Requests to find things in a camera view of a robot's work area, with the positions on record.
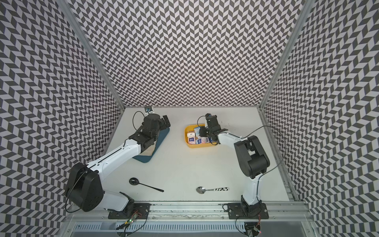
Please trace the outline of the light blue cartoon tissue pack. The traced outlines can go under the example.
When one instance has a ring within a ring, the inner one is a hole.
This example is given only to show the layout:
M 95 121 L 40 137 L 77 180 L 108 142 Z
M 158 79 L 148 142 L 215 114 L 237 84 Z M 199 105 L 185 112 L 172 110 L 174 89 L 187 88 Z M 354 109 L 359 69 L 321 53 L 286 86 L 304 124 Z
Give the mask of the light blue cartoon tissue pack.
M 198 126 L 198 127 L 195 127 L 195 128 L 193 129 L 196 138 L 201 137 L 201 136 L 200 136 L 200 130 L 201 130 L 201 127 L 199 127 L 199 126 Z

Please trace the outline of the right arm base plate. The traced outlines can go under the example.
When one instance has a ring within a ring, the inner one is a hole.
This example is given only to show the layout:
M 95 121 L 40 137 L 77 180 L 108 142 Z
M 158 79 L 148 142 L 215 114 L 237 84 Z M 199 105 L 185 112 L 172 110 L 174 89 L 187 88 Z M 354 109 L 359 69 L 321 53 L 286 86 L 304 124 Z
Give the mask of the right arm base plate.
M 227 203 L 229 219 L 269 219 L 268 210 L 265 203 L 244 206 L 242 203 Z

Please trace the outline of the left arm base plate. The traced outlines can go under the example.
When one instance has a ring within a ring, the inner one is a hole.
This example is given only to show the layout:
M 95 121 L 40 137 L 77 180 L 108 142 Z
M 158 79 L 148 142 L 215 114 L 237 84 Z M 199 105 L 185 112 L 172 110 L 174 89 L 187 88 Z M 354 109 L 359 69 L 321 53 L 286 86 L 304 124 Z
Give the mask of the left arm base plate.
M 109 211 L 108 219 L 126 220 L 130 219 L 134 213 L 137 213 L 138 220 L 145 220 L 150 213 L 150 208 L 150 203 L 135 203 L 128 205 L 123 211 Z

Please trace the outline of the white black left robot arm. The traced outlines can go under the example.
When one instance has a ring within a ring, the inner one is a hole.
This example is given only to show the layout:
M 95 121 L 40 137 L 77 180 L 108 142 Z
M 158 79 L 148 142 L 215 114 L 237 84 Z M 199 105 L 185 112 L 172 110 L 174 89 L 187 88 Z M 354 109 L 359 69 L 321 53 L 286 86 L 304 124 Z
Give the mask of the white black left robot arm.
M 170 126 L 168 116 L 149 114 L 135 133 L 124 140 L 118 148 L 86 165 L 83 163 L 74 165 L 66 185 L 66 201 L 71 201 L 84 212 L 98 207 L 110 212 L 130 214 L 134 199 L 123 192 L 108 191 L 102 183 L 124 163 L 153 146 L 160 132 Z

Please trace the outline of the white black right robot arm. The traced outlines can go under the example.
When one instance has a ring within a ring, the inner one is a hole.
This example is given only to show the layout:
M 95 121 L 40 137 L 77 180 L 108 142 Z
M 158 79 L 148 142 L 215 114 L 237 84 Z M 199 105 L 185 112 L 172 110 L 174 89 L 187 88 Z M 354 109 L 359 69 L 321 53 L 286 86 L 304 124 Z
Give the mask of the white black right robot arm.
M 209 139 L 214 146 L 222 145 L 234 149 L 238 165 L 247 177 L 241 206 L 244 208 L 257 208 L 260 203 L 260 179 L 267 172 L 270 160 L 259 140 L 253 133 L 246 136 L 237 136 L 221 128 L 216 115 L 206 114 L 205 125 L 200 127 L 199 134 Z

